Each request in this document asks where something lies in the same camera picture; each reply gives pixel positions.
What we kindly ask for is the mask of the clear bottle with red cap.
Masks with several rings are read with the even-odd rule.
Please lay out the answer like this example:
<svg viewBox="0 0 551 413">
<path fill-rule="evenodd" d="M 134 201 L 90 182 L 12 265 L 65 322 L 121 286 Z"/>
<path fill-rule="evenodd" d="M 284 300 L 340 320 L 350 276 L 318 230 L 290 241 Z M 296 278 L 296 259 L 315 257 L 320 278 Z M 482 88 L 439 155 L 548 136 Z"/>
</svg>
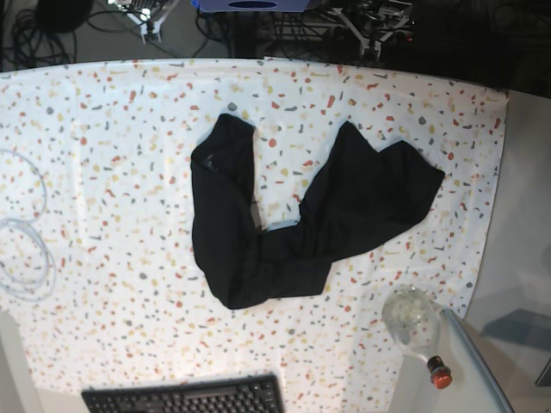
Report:
<svg viewBox="0 0 551 413">
<path fill-rule="evenodd" d="M 424 363 L 430 382 L 438 390 L 451 385 L 451 370 L 438 352 L 441 315 L 424 291 L 416 287 L 397 287 L 385 301 L 382 320 L 402 352 Z"/>
</svg>

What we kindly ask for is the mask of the terrazzo pattern tablecloth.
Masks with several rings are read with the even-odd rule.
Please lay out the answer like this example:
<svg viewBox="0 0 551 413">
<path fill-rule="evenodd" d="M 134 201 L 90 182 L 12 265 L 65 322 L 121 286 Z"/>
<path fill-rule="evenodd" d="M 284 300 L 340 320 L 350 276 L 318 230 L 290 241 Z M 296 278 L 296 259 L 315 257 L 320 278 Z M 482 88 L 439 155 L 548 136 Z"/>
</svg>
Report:
<svg viewBox="0 0 551 413">
<path fill-rule="evenodd" d="M 36 387 L 278 375 L 289 412 L 383 412 L 402 354 L 381 320 L 412 284 L 463 315 L 498 185 L 509 96 L 438 77 L 285 59 L 64 65 L 1 78 L 1 309 Z M 317 297 L 230 311 L 195 264 L 190 156 L 218 116 L 255 126 L 263 225 L 290 224 L 352 122 L 446 177 L 427 218 L 335 263 Z"/>
</svg>

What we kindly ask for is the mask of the blue box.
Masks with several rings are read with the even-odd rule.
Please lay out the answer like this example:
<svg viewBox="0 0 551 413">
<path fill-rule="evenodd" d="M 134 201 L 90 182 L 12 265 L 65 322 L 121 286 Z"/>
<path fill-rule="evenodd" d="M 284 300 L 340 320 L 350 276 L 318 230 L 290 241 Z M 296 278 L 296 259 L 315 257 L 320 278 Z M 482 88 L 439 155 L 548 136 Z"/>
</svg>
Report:
<svg viewBox="0 0 551 413">
<path fill-rule="evenodd" d="M 315 9 L 322 1 L 316 0 L 193 0 L 191 4 L 203 12 L 297 12 Z"/>
</svg>

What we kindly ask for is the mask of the black t-shirt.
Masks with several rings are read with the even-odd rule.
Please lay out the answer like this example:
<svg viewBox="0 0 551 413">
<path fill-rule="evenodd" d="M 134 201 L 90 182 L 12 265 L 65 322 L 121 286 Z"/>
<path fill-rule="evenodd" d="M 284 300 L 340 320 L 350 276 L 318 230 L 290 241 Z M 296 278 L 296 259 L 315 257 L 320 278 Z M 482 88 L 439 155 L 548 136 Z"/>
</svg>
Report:
<svg viewBox="0 0 551 413">
<path fill-rule="evenodd" d="M 300 202 L 299 221 L 260 231 L 252 214 L 254 127 L 229 114 L 191 155 L 195 262 L 238 310 L 323 292 L 331 265 L 420 223 L 444 173 L 400 141 L 377 151 L 349 122 Z"/>
</svg>

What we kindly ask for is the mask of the black computer keyboard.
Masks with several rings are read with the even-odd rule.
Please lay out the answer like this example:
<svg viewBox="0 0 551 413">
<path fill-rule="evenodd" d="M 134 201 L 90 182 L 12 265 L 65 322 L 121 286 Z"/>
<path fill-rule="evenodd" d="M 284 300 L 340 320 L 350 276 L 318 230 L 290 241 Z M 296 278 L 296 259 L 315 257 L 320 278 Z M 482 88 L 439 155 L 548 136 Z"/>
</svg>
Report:
<svg viewBox="0 0 551 413">
<path fill-rule="evenodd" d="M 85 390 L 90 412 L 283 412 L 277 377 L 256 375 L 186 385 Z"/>
</svg>

